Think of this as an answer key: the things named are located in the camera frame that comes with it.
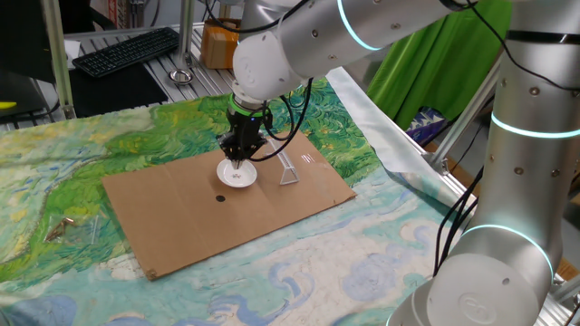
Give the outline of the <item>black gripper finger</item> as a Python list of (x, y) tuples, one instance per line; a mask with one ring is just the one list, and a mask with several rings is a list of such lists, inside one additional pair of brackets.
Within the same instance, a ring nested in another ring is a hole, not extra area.
[(258, 137), (256, 139), (241, 139), (240, 151), (243, 160), (251, 160), (252, 157), (266, 144), (266, 139)]
[(234, 133), (219, 135), (218, 145), (228, 160), (232, 162), (239, 161), (239, 141)]

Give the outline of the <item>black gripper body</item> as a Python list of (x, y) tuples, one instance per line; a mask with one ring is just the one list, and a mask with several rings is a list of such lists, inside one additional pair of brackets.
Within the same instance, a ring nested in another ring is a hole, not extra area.
[(266, 140), (260, 131), (264, 116), (262, 113), (245, 115), (234, 111), (227, 113), (230, 128), (226, 135), (235, 143), (259, 143)]

